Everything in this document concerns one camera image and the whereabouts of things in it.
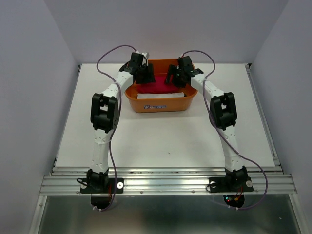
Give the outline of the red t-shirt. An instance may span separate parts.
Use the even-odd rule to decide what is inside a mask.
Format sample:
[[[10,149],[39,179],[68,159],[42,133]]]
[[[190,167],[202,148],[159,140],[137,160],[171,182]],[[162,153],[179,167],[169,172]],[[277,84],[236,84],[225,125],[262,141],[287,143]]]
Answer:
[[[138,93],[142,94],[167,94],[177,93],[179,88],[172,83],[166,83],[164,76],[156,76],[155,82],[137,84],[136,89]]]

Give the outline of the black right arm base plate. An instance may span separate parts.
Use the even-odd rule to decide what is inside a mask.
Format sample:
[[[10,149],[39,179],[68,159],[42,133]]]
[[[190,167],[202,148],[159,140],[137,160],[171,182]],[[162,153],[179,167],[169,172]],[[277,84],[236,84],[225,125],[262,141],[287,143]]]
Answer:
[[[206,190],[210,193],[234,193],[234,192],[253,192],[251,178],[243,180],[231,180],[226,177],[210,177]]]

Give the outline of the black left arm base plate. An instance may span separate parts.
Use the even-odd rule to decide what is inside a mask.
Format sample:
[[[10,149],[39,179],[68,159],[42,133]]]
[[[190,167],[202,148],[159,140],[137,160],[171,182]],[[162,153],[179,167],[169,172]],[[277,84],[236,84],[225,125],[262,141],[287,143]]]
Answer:
[[[108,178],[106,185],[87,183],[87,178],[77,178],[76,181],[80,184],[81,194],[122,194],[124,190],[124,179],[117,178],[117,188],[115,188],[115,178]]]

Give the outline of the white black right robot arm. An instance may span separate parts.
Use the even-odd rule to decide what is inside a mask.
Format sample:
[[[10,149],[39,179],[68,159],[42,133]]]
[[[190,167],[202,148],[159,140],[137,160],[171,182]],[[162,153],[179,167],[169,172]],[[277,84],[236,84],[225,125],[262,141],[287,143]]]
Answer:
[[[209,178],[207,190],[211,193],[253,191],[247,169],[236,149],[237,110],[234,94],[226,93],[208,81],[203,71],[194,67],[189,56],[181,56],[177,59],[177,65],[169,65],[165,82],[177,87],[188,84],[199,91],[208,108],[210,122],[219,134],[225,158],[225,175]]]

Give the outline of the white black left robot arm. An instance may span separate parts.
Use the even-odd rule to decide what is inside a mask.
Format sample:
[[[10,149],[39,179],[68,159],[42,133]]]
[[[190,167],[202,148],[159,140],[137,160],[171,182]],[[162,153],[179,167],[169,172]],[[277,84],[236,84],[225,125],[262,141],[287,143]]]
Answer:
[[[134,82],[155,81],[154,67],[148,64],[148,57],[147,52],[133,52],[112,84],[92,96],[90,121],[95,131],[95,142],[91,166],[83,183],[91,193],[103,193],[109,187],[109,145],[119,122],[121,96]]]

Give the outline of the orange plastic basket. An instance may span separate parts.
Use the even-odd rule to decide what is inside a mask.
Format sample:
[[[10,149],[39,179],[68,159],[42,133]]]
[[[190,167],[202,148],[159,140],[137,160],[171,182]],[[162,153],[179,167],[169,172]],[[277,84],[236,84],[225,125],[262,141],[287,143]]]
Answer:
[[[177,59],[150,59],[148,63],[154,65],[154,75],[166,77],[170,64],[178,65]],[[177,93],[167,94],[142,94],[137,91],[137,83],[126,89],[124,94],[129,100],[130,106],[137,113],[175,112],[185,111],[191,105],[197,90],[190,85],[178,87]]]

